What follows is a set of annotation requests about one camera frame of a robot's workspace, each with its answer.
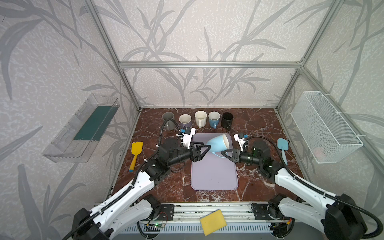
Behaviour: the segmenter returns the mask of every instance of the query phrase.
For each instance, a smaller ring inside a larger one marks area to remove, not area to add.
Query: leaf pattern wallpaper
[[[60,240],[104,200],[137,111],[82,1],[0,1],[0,239]],[[120,108],[87,163],[44,148],[90,93]]]
[[[331,1],[95,0],[120,61],[299,61]],[[146,107],[273,107],[294,69],[125,69]]]
[[[382,153],[383,5],[383,0],[344,1],[305,66]],[[361,149],[339,163],[317,164],[313,159],[290,113],[303,91],[314,90],[305,77],[300,77],[280,109],[303,159],[304,171],[315,184],[337,194],[349,194],[360,206],[384,220],[384,175],[375,169]],[[374,230],[375,222],[370,218],[366,221]]]

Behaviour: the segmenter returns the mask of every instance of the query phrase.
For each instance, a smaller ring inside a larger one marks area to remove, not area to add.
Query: spatula
[[[288,141],[285,140],[284,138],[279,138],[277,140],[277,147],[279,149],[281,149],[281,155],[283,157],[283,160],[285,162],[285,165],[288,165],[288,162],[287,162],[287,157],[285,156],[285,151],[288,150]]]
[[[136,165],[137,156],[141,153],[142,150],[143,150],[143,142],[132,143],[132,154],[135,156],[133,157],[131,166],[129,167],[130,172],[133,172],[133,169],[135,168],[135,165]]]

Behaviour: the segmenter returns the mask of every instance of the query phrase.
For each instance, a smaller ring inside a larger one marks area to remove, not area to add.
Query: light blue mug handle
[[[213,152],[214,155],[218,156],[218,157],[221,157],[221,158],[224,158],[224,156],[219,156],[217,155],[215,152]]]

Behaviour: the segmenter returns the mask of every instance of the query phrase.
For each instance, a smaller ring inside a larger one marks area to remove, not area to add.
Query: spatula head
[[[143,150],[143,142],[134,142],[132,143],[132,154],[139,155]]]
[[[277,140],[277,147],[281,150],[287,151],[288,150],[288,141],[284,138],[279,138]]]

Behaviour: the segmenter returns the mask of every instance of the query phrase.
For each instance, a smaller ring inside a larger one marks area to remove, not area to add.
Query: sponge
[[[200,219],[200,222],[201,226],[203,227],[205,236],[227,225],[223,213],[220,209],[216,212],[209,214],[206,217],[203,217],[202,219]]]

